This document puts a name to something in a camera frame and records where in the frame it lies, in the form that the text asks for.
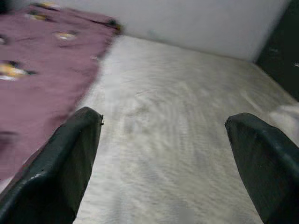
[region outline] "white wall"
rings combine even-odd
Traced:
[[[15,0],[21,7],[39,0]],[[117,18],[126,34],[253,61],[289,0],[52,0]]]

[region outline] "white bedsheet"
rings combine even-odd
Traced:
[[[261,224],[224,123],[294,100],[256,66],[122,36],[80,107],[104,114],[76,224]]]

